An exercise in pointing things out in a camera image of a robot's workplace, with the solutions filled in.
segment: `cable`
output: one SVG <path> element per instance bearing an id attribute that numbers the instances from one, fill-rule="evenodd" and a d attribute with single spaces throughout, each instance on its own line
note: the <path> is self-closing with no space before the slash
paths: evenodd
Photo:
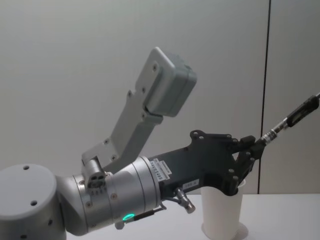
<path id="1" fill-rule="evenodd" d="M 181 200 L 175 199 L 173 197 L 164 197 L 163 200 L 167 200 L 167 201 L 171 201 L 171 202 L 175 202 L 177 204 L 181 204 Z"/>

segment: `table surface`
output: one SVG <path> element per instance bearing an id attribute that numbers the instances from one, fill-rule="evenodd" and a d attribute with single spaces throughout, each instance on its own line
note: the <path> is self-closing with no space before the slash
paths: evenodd
<path id="1" fill-rule="evenodd" d="M 114 225 L 84 236 L 67 234 L 67 240 L 208 240 L 201 230 L 203 222 L 200 195 L 189 196 L 196 211 L 186 211 L 165 201 L 166 211 L 126 224 Z M 320 194 L 244 195 L 240 222 L 248 235 L 237 240 L 319 240 Z"/>

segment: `white paper cup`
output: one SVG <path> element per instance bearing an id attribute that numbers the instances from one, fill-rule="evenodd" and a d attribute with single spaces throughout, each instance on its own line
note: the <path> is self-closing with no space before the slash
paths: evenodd
<path id="1" fill-rule="evenodd" d="M 231 240 L 239 228 L 239 218 L 246 180 L 234 196 L 226 196 L 220 190 L 201 188 L 204 234 L 211 240 Z"/>

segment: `bolt hole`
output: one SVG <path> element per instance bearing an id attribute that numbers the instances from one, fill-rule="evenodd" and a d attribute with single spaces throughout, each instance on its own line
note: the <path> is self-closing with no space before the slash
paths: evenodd
<path id="1" fill-rule="evenodd" d="M 34 201 L 32 201 L 32 202 L 30 202 L 30 205 L 31 205 L 31 206 L 35 206 L 35 205 L 37 205 L 37 204 L 38 204 L 38 202 L 37 202 L 37 201 L 35 201 L 35 200 L 34 200 Z"/>

